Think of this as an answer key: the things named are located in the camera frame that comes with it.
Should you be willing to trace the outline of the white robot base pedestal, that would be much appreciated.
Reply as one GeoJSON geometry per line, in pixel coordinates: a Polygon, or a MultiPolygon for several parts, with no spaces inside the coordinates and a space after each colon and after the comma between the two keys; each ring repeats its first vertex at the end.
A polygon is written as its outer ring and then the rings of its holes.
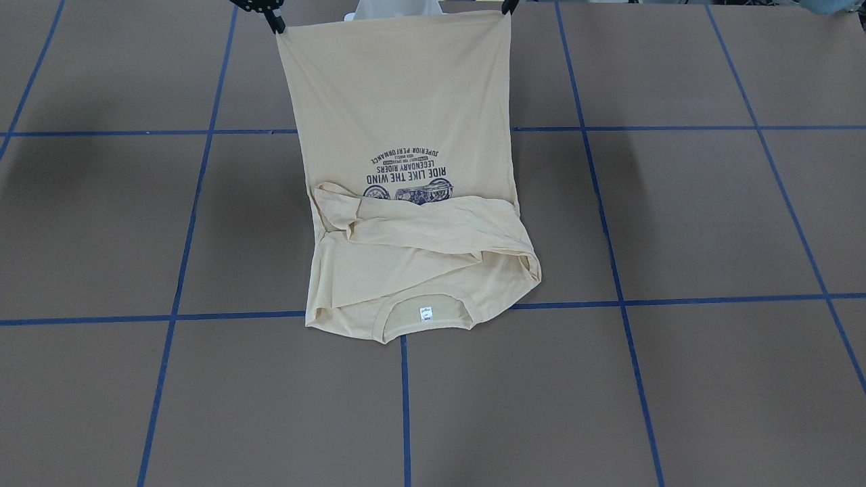
{"type": "Polygon", "coordinates": [[[344,16],[344,21],[406,18],[406,16],[439,16],[443,14],[439,1],[361,0],[355,11],[344,16]]]}

